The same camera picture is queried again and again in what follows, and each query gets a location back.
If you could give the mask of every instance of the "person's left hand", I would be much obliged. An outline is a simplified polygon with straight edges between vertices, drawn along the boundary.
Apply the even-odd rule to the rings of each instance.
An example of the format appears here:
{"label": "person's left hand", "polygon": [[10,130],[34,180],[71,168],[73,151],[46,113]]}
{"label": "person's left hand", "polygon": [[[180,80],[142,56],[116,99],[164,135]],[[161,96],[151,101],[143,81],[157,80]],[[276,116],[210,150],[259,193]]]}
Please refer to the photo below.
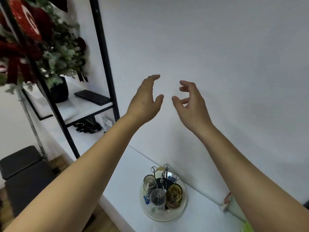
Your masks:
{"label": "person's left hand", "polygon": [[154,81],[159,78],[160,75],[152,75],[145,79],[129,105],[126,115],[132,117],[139,125],[151,121],[160,111],[164,95],[160,94],[155,101],[152,95]]}

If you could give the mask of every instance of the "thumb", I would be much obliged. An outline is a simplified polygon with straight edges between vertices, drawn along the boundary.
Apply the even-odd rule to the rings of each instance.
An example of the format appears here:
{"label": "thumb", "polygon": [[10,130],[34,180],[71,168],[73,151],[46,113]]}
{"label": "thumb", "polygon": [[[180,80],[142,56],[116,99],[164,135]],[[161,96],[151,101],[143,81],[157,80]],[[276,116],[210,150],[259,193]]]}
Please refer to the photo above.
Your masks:
{"label": "thumb", "polygon": [[164,99],[164,95],[160,94],[154,101],[154,106],[158,109],[158,111],[161,109],[163,99]]}
{"label": "thumb", "polygon": [[173,105],[174,105],[178,115],[180,116],[180,114],[183,112],[185,107],[183,106],[183,104],[181,103],[181,100],[177,96],[173,96],[172,101],[173,101]]}

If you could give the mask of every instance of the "black plant pot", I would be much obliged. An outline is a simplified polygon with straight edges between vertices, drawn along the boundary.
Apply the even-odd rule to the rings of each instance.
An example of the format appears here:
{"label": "black plant pot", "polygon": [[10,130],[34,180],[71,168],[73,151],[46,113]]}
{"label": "black plant pot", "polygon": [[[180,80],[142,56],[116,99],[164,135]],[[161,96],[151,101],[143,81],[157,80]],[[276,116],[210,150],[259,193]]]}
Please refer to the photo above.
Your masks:
{"label": "black plant pot", "polygon": [[63,83],[59,85],[54,85],[49,91],[52,94],[52,97],[54,98],[55,103],[62,103],[64,101],[67,101],[69,97],[69,89],[68,85],[66,83],[65,77],[60,77],[63,80]]}

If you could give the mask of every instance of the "forearm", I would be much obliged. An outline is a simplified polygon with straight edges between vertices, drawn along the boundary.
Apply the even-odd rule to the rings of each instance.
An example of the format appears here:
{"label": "forearm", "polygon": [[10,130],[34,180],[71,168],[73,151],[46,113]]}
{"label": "forearm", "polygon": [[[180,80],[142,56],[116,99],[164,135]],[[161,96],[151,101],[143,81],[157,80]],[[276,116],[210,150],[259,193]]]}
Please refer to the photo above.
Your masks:
{"label": "forearm", "polygon": [[133,119],[122,117],[49,184],[7,231],[82,231],[138,128]]}
{"label": "forearm", "polygon": [[307,231],[307,209],[259,171],[219,130],[205,127],[196,135],[256,232]]}

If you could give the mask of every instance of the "black metal frame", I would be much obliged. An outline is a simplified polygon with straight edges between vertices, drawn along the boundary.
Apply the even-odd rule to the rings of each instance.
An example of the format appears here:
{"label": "black metal frame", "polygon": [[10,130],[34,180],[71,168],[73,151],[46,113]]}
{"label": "black metal frame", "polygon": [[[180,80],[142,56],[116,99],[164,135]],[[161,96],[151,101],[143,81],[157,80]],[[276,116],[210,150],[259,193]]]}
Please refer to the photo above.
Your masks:
{"label": "black metal frame", "polygon": [[[103,65],[104,65],[104,70],[105,70],[107,85],[108,85],[108,89],[109,89],[110,99],[111,99],[111,102],[113,103],[113,105],[111,105],[107,108],[104,108],[100,111],[97,111],[97,112],[95,112],[91,115],[83,117],[82,119],[94,117],[95,115],[112,108],[113,112],[114,112],[115,121],[117,121],[120,118],[120,115],[119,115],[119,110],[118,110],[118,105],[117,105],[117,100],[116,100],[116,92],[115,92],[115,88],[114,88],[114,82],[113,82],[113,79],[112,79],[112,71],[111,71],[109,58],[108,58],[108,52],[107,52],[107,46],[106,46],[106,41],[105,41],[105,36],[104,36],[102,19],[101,19],[100,10],[99,10],[99,7],[98,7],[98,0],[90,0],[90,3],[91,3],[93,19],[94,19],[94,22],[95,22],[95,29],[96,29],[97,36],[98,36],[98,42],[99,42],[99,46],[100,46],[102,62],[103,62]],[[63,118],[60,114],[60,111],[57,108],[57,105],[56,105],[55,101],[53,100],[52,95],[51,95],[51,93],[50,93],[50,91],[49,91],[49,89],[48,89],[38,67],[37,67],[35,60],[32,58],[31,54],[29,54],[28,48],[26,47],[26,45],[27,45],[26,39],[24,38],[24,35],[21,32],[15,18],[13,17],[12,11],[11,11],[8,3],[7,3],[7,0],[0,0],[0,8],[1,8],[1,11],[2,11],[8,25],[10,26],[10,28],[11,28],[13,34],[14,34],[14,37],[16,38],[17,42],[19,43],[21,48],[26,53],[26,57],[29,61],[30,69],[33,72],[33,79],[35,80],[36,85],[41,89],[43,95],[46,97],[48,104],[50,105],[52,112],[53,112],[55,118],[57,119],[57,121],[58,121],[58,123],[59,123],[59,125],[62,129],[62,132],[64,133],[66,140],[68,141],[75,157],[78,159],[80,157],[80,155],[79,155],[79,152],[78,152],[78,150],[77,150],[77,148],[74,144],[74,141],[71,137],[71,134],[69,133],[68,127],[72,126],[74,123],[76,123],[76,122],[78,122],[82,119],[76,120],[76,121],[69,123],[69,124],[65,124],[65,122],[64,122],[64,120],[63,120]],[[53,115],[48,115],[48,116],[45,116],[45,117],[41,117],[39,115],[39,113],[37,112],[37,109],[33,105],[32,101],[30,100],[29,96],[27,95],[26,91],[24,89],[22,89],[22,92],[23,92],[25,98],[29,102],[30,106],[32,107],[33,111],[35,112],[36,116],[38,117],[38,119],[40,121],[53,116]]]}

